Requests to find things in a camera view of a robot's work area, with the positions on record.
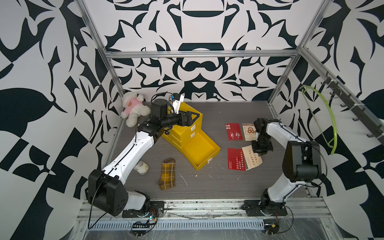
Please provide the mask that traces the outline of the cream postcard red text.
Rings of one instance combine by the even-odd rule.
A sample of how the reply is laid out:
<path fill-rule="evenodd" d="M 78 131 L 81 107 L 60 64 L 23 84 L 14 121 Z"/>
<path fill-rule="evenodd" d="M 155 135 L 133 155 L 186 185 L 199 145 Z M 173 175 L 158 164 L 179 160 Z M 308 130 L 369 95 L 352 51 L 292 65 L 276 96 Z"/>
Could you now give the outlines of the cream postcard red text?
<path fill-rule="evenodd" d="M 244 154 L 247 171 L 258 167 L 263 163 L 263 160 L 259 154 L 254 153 L 252 146 L 243 147 L 242 151 Z"/>

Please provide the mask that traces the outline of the yellow bottom drawer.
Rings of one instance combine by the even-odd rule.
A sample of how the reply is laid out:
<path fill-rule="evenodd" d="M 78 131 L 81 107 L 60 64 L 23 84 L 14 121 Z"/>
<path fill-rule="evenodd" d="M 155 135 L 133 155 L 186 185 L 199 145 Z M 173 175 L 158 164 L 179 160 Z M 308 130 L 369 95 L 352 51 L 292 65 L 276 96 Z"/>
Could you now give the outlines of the yellow bottom drawer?
<path fill-rule="evenodd" d="M 200 130 L 183 147 L 182 153 L 190 164 L 199 171 L 220 152 L 221 148 L 203 131 Z"/>

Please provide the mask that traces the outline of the red postcard white text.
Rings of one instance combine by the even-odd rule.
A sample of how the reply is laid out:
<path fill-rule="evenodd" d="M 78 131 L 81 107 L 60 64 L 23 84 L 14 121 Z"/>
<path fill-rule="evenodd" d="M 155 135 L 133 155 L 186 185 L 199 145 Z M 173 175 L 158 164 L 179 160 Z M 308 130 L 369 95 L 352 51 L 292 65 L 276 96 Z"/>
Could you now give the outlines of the red postcard white text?
<path fill-rule="evenodd" d="M 228 148 L 228 169 L 229 170 L 237 170 L 237 171 L 245 171 L 245 158 L 242 149 L 233 149 Z"/>

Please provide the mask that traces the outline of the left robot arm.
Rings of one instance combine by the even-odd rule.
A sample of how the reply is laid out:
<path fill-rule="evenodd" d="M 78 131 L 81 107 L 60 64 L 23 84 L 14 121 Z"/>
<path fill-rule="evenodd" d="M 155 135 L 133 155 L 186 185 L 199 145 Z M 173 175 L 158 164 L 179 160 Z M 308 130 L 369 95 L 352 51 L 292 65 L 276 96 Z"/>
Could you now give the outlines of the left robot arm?
<path fill-rule="evenodd" d="M 149 212 L 150 197 L 138 191 L 129 192 L 124 185 L 142 156 L 164 133 L 173 126 L 193 126 L 200 117 L 197 112 L 181 111 L 181 103 L 154 100 L 150 115 L 138 126 L 126 148 L 102 170 L 91 172 L 86 196 L 92 208 L 114 217 L 123 211 Z"/>

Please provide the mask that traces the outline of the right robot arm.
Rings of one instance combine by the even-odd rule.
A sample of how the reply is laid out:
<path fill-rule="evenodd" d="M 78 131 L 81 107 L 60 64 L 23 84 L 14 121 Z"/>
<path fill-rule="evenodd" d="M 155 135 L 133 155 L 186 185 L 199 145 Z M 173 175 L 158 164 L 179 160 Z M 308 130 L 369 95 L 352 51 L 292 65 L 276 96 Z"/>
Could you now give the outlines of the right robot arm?
<path fill-rule="evenodd" d="M 322 173 L 320 145 L 292 133 L 277 119 L 258 118 L 254 121 L 258 138 L 252 141 L 253 152 L 260 157 L 273 151 L 271 139 L 285 148 L 282 175 L 263 192 L 259 209 L 270 215 L 285 207 L 288 197 Z"/>

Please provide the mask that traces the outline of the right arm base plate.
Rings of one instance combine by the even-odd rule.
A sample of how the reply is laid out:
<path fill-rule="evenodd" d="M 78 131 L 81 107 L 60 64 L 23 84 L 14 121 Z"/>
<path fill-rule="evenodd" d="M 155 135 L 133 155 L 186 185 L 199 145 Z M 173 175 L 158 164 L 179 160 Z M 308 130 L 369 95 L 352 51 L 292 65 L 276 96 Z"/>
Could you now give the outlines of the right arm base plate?
<path fill-rule="evenodd" d="M 241 206 L 249 217 L 286 216 L 285 203 L 264 202 L 262 200 L 245 200 Z"/>

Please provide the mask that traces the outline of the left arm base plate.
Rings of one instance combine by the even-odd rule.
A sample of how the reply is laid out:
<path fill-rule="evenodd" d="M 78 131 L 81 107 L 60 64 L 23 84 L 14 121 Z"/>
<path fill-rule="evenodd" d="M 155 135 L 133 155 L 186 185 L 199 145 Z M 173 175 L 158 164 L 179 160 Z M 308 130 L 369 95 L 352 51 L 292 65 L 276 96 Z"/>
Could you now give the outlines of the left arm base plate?
<path fill-rule="evenodd" d="M 153 213 L 156 216 L 164 213 L 164 201 L 149 201 L 140 210 L 123 210 L 123 218 L 149 218 Z"/>

